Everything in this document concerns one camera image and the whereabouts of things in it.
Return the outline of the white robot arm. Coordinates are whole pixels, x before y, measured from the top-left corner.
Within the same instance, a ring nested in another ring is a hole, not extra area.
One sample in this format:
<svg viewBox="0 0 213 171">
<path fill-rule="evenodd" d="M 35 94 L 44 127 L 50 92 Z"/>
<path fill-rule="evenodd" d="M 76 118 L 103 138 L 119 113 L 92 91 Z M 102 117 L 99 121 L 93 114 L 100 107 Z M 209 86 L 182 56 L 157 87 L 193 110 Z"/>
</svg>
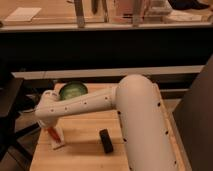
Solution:
<svg viewBox="0 0 213 171">
<path fill-rule="evenodd" d="M 131 171 L 178 171 L 160 97 L 143 75 L 127 75 L 115 86 L 68 100 L 60 100 L 56 91 L 46 90 L 35 116 L 41 127 L 49 128 L 63 116 L 107 110 L 118 112 Z"/>
</svg>

